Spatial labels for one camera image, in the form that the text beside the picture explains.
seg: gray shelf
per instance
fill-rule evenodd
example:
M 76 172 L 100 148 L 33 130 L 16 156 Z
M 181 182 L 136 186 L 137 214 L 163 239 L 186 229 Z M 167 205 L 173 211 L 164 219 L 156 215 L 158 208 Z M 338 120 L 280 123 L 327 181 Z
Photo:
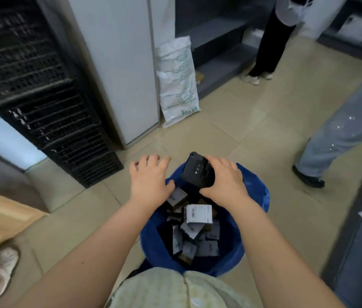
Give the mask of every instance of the gray shelf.
M 265 15 L 269 15 L 269 13 L 266 12 L 263 6 L 246 6 L 237 11 L 216 17 L 189 30 L 180 32 L 176 37 L 189 36 L 191 38 L 191 49 L 194 50 L 230 31 L 259 21 L 265 17 Z
M 362 42 L 354 42 L 343 37 L 333 28 L 325 30 L 317 41 L 325 46 L 362 59 Z
M 199 99 L 239 74 L 255 60 L 257 52 L 255 47 L 240 43 L 199 66 L 197 70 L 205 75 L 202 83 L 197 85 Z

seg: hand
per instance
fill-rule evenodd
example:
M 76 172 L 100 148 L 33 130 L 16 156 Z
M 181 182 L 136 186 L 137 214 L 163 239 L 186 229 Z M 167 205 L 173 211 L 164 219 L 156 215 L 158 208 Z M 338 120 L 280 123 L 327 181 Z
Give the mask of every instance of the hand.
M 215 183 L 209 188 L 202 188 L 200 194 L 226 209 L 233 203 L 250 199 L 242 181 L 242 173 L 234 162 L 211 155 L 205 158 L 214 168 Z
M 158 164 L 159 155 L 143 155 L 130 164 L 130 202 L 155 211 L 168 199 L 175 188 L 173 180 L 165 185 L 165 172 L 171 157 L 164 157 Z

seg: black pants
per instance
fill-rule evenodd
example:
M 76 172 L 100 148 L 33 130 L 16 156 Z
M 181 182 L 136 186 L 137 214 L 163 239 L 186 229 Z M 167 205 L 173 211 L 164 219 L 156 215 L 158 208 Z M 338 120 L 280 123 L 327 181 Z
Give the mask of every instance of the black pants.
M 259 45 L 255 67 L 249 73 L 250 76 L 258 77 L 263 72 L 275 71 L 295 27 L 296 25 L 288 27 L 283 24 L 276 16 L 274 7 Z

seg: tile floor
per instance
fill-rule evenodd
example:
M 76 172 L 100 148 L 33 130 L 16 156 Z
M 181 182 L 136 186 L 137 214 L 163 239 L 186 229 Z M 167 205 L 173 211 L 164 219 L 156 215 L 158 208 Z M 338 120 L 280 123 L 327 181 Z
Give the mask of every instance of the tile floor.
M 296 37 L 272 81 L 254 87 L 233 78 L 200 101 L 200 113 L 120 151 L 125 169 L 87 190 L 50 160 L 35 165 L 27 174 L 53 213 L 16 238 L 26 252 L 0 307 L 24 293 L 128 200 L 127 166 L 143 154 L 171 155 L 167 175 L 191 151 L 249 168 L 271 192 L 270 218 L 319 273 L 361 181 L 362 144 L 333 163 L 323 190 L 302 185 L 291 165 L 307 139 L 361 82 L 362 61 Z M 142 259 L 137 241 L 117 285 Z M 220 279 L 262 306 L 245 258 Z

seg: white sneaker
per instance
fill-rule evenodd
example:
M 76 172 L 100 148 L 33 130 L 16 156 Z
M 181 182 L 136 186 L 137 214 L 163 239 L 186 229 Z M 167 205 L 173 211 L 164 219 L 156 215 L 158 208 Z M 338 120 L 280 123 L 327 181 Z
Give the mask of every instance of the white sneaker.
M 242 81 L 251 83 L 252 85 L 259 84 L 259 77 L 251 77 L 247 73 L 242 73 L 240 78 Z
M 20 260 L 20 253 L 15 248 L 5 248 L 0 251 L 0 276 L 4 280 L 0 296 L 7 290 L 14 269 Z
M 262 74 L 262 77 L 265 79 L 265 80 L 271 80 L 272 77 L 273 77 L 274 73 L 273 72 L 264 72 Z

